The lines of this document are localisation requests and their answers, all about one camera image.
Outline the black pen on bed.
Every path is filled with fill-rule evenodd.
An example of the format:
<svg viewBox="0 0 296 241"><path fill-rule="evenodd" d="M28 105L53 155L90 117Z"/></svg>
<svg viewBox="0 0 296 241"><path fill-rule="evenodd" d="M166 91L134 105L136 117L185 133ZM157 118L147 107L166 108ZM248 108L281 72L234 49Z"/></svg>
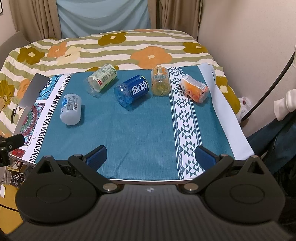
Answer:
<svg viewBox="0 0 296 241"><path fill-rule="evenodd" d="M17 110L17 108L14 108L11 112L11 123L14 123L14 120L16 117L16 110Z"/></svg>

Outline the beige right curtain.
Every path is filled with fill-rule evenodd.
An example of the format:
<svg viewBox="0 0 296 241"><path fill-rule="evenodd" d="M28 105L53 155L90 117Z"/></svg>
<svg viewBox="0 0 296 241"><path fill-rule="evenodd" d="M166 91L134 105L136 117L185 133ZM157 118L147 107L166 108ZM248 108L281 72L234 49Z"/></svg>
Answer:
<svg viewBox="0 0 296 241"><path fill-rule="evenodd" d="M203 1L148 0L147 6L153 29L178 30L198 38Z"/></svg>

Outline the grey upholstered headboard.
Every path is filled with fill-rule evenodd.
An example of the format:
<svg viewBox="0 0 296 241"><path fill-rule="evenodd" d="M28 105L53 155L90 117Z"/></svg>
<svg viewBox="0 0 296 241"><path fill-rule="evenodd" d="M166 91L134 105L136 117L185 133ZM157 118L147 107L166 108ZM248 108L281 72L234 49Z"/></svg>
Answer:
<svg viewBox="0 0 296 241"><path fill-rule="evenodd" d="M0 47L0 66L4 65L4 62L11 51L16 48L22 48L28 45L30 42L25 38L21 31L16 32L8 40L6 40Z"/></svg>

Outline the beige curtain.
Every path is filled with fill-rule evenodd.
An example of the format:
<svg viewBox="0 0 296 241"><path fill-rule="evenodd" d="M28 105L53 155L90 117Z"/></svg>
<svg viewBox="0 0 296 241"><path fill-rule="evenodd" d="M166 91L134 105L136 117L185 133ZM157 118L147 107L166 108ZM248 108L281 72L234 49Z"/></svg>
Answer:
<svg viewBox="0 0 296 241"><path fill-rule="evenodd" d="M56 1L19 0L9 4L16 31L28 41L62 38Z"/></svg>
<svg viewBox="0 0 296 241"><path fill-rule="evenodd" d="M198 38L203 1L148 0L147 6L153 29L178 30Z"/></svg>

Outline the framed landscape picture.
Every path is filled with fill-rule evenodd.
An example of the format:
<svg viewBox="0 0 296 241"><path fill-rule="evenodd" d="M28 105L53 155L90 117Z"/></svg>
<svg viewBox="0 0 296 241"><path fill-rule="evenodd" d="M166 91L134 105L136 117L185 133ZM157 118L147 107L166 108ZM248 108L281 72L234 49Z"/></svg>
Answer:
<svg viewBox="0 0 296 241"><path fill-rule="evenodd" d="M0 0L0 14L3 13L3 6L2 6L2 2Z"/></svg>

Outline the grey apple laptop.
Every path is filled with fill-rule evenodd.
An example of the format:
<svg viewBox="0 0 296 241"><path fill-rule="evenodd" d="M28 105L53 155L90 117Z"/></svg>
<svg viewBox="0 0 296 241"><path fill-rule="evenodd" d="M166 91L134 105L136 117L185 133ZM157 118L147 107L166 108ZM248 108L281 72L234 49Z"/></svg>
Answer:
<svg viewBox="0 0 296 241"><path fill-rule="evenodd" d="M16 115L18 115L18 121L16 122L16 127L13 131L13 135L20 133L21 127L23 125L23 122L25 121L27 114L31 110L32 106L36 102L38 96L40 95L44 87L47 85L49 80L49 77L46 77L39 73L34 75L34 78L32 79L27 90L25 91L23 98L21 99L20 103L16 106Z"/></svg>

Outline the dark blue jeans leg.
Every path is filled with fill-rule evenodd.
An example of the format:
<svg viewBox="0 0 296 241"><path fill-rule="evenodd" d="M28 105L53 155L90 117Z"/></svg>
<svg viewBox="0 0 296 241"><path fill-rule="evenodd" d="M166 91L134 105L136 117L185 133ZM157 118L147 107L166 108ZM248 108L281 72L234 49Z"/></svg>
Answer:
<svg viewBox="0 0 296 241"><path fill-rule="evenodd" d="M283 120L273 120L247 140L255 155L264 156L262 161L274 174L295 157L295 112Z"/></svg>

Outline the white translucent plastic cup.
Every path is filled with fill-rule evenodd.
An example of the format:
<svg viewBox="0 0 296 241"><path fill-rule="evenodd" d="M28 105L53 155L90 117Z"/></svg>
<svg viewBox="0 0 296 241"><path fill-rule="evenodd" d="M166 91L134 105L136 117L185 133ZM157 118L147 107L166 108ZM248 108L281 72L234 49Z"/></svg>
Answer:
<svg viewBox="0 0 296 241"><path fill-rule="evenodd" d="M81 97L77 94L66 94L62 98L60 119L69 126L74 126L81 119Z"/></svg>

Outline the floral striped bed quilt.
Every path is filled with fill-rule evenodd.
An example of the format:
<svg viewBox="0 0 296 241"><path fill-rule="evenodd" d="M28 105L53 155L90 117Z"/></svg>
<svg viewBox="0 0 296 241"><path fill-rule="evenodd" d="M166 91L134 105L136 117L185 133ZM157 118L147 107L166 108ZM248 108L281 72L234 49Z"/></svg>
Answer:
<svg viewBox="0 0 296 241"><path fill-rule="evenodd" d="M43 39L16 48L1 68L1 136L10 137L19 117L11 123L11 112L20 103L35 74L95 71L105 64L117 70L211 64L216 84L235 114L240 101L229 86L223 68L206 47L177 30L130 30L62 40Z"/></svg>

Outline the light blue window cloth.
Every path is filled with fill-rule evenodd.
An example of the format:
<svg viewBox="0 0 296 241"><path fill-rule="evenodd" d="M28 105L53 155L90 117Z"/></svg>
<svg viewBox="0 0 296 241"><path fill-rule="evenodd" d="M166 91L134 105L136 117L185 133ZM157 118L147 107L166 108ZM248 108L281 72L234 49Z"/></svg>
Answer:
<svg viewBox="0 0 296 241"><path fill-rule="evenodd" d="M63 38L150 29L148 1L56 1Z"/></svg>

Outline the white plastic bag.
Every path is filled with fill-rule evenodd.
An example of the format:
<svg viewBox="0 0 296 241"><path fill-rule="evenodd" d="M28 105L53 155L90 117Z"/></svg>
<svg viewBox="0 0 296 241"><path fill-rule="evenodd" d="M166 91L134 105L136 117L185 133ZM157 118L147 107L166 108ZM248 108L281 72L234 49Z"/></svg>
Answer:
<svg viewBox="0 0 296 241"><path fill-rule="evenodd" d="M236 114L236 117L238 122L240 123L242 118L250 111L251 101L245 96L240 97L239 101L240 101L240 110Z"/></svg>

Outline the beige left curtain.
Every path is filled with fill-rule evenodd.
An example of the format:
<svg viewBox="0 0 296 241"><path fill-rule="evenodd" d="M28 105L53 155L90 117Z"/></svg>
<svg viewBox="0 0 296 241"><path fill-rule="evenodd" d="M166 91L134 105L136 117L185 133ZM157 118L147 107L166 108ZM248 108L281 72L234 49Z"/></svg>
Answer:
<svg viewBox="0 0 296 241"><path fill-rule="evenodd" d="M16 31L28 41L62 38L56 1L19 0L9 4Z"/></svg>

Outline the teal patterned table cloth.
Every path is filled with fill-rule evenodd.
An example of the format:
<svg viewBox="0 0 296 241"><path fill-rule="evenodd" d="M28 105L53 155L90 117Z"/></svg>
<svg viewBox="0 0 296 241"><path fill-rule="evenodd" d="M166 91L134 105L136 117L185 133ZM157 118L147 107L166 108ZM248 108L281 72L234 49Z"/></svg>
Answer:
<svg viewBox="0 0 296 241"><path fill-rule="evenodd" d="M186 74L207 85L203 103L179 90ZM50 78L22 126L25 145L13 151L13 156L37 164L46 155L67 159L104 145L107 160L98 170L103 176L171 181L192 179L205 171L195 157L197 146L238 160L253 155L232 108L215 84L210 64L169 68L171 91L167 96L149 92L126 108L116 100L113 87L98 98L89 95L84 86L88 76L83 72ZM81 119L74 126L60 119L62 98L70 93L82 100Z"/></svg>

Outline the blue plastic cup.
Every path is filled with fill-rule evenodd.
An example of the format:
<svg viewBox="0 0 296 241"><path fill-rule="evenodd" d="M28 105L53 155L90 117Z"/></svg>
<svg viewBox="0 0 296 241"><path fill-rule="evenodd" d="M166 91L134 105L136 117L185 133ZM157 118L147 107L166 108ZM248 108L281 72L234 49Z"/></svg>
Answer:
<svg viewBox="0 0 296 241"><path fill-rule="evenodd" d="M124 108L148 92L149 84L142 75L136 75L114 88L115 97Z"/></svg>

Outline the white cloth sleeve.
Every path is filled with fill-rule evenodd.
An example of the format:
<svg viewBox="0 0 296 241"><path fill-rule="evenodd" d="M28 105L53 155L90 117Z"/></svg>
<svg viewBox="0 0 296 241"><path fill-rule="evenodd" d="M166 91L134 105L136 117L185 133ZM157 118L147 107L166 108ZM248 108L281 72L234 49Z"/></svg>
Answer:
<svg viewBox="0 0 296 241"><path fill-rule="evenodd" d="M285 97L273 102L273 111L278 121L296 109L296 89L289 90Z"/></svg>

